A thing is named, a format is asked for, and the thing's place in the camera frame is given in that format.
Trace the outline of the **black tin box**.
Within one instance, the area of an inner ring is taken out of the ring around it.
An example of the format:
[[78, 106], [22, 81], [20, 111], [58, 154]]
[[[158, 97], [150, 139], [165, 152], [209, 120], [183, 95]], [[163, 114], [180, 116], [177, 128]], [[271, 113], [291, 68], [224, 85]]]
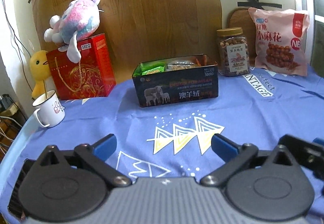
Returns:
[[[190, 55], [158, 60], [163, 60], [167, 64], [173, 59], [194, 58], [196, 56]], [[162, 73], [142, 76], [132, 75], [132, 80], [141, 107], [218, 97], [218, 64], [209, 56], [207, 56], [206, 66], [178, 71], [165, 70]]]

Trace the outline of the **light green snack packet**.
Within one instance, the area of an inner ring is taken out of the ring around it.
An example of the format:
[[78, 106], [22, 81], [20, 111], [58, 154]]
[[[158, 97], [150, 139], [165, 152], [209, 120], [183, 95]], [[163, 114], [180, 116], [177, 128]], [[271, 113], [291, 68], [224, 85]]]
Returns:
[[133, 72], [133, 76], [142, 76], [165, 72], [166, 62], [163, 60], [141, 62]]

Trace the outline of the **clear nut packet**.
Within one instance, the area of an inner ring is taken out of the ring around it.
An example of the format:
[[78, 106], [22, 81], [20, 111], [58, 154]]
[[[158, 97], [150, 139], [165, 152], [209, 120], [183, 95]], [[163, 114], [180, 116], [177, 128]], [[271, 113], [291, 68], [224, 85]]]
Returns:
[[166, 71], [178, 71], [183, 69], [191, 69], [200, 67], [201, 64], [194, 58], [185, 58], [185, 59], [173, 59], [166, 64]]

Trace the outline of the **red orange snack packet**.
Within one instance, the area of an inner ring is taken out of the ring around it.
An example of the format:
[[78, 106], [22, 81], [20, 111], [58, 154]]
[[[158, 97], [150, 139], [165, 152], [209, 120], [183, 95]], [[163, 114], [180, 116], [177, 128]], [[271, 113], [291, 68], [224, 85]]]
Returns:
[[207, 65], [207, 56], [206, 55], [197, 55], [195, 57], [195, 64], [198, 67], [206, 66]]

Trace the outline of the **white enamel mug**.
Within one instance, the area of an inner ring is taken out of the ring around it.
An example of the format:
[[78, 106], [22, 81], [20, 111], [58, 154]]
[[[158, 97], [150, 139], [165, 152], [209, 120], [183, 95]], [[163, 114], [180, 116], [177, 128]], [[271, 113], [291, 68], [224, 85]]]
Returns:
[[33, 116], [42, 128], [57, 126], [65, 118], [64, 107], [61, 105], [55, 90], [43, 93], [32, 103], [35, 108]]

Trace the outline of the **red gift bag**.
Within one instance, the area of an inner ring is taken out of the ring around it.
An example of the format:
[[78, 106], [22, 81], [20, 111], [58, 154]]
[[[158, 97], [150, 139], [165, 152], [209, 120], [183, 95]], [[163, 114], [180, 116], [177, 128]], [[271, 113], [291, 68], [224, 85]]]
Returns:
[[46, 54], [57, 94], [61, 100], [106, 97], [116, 85], [105, 34], [77, 43], [81, 54], [78, 63], [71, 62], [65, 52]]

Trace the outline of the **wooden stick in mug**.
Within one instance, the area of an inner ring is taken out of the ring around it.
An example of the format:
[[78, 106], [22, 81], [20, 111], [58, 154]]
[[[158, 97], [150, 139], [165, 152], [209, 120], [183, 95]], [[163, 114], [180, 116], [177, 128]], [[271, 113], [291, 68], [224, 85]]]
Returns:
[[45, 90], [45, 97], [46, 97], [46, 99], [48, 99], [46, 80], [43, 80], [43, 85], [44, 85], [44, 90]]

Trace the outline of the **yellow duck plush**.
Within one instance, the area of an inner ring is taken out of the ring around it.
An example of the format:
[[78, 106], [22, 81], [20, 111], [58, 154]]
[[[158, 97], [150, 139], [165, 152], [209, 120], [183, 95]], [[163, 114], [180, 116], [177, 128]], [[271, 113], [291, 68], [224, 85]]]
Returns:
[[46, 54], [47, 51], [39, 50], [32, 55], [29, 61], [30, 72], [35, 81], [31, 94], [34, 100], [45, 93], [46, 89], [47, 91], [56, 89]]

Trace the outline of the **nut jar with gold lid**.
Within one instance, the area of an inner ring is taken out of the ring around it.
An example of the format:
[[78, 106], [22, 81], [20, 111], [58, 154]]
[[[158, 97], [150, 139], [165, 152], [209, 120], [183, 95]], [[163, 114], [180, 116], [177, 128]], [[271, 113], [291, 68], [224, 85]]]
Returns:
[[234, 77], [250, 73], [248, 43], [241, 27], [216, 31], [224, 76]]

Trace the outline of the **pink snack bag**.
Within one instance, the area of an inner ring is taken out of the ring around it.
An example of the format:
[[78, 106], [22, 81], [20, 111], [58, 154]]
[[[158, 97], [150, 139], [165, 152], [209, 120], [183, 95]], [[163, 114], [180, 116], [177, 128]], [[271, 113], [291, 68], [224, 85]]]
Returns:
[[255, 24], [255, 67], [286, 75], [307, 76], [302, 43], [310, 25], [306, 10], [266, 11], [250, 7]]

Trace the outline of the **pink blue plush toy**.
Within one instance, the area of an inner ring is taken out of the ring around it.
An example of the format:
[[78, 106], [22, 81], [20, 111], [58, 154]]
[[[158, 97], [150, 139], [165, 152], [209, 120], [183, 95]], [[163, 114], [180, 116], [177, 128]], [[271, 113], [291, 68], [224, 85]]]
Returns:
[[50, 27], [45, 30], [45, 42], [66, 44], [64, 49], [68, 59], [73, 63], [81, 60], [81, 53], [77, 42], [91, 36], [99, 27], [101, 10], [98, 8], [100, 0], [73, 0], [62, 16], [54, 15], [50, 18]]

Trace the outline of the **round wooden cutting board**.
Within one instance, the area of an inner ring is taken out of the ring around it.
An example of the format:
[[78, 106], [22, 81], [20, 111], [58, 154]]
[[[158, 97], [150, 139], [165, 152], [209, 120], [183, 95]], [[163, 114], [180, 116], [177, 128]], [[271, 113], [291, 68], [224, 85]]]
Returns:
[[255, 66], [255, 37], [256, 27], [253, 22], [247, 7], [238, 7], [232, 10], [227, 17], [227, 28], [241, 27], [243, 34], [247, 39], [248, 50], [249, 50], [249, 62], [252, 67]]

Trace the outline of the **wooden backdrop board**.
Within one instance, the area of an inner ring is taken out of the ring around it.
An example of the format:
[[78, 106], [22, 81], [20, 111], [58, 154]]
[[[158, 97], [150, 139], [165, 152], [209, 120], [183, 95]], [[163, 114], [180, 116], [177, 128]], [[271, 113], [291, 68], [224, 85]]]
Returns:
[[[43, 34], [53, 15], [73, 0], [32, 0], [41, 48], [54, 50]], [[222, 26], [220, 0], [100, 0], [100, 26], [118, 83], [130, 79], [138, 63], [207, 54], [219, 61], [216, 30]]]

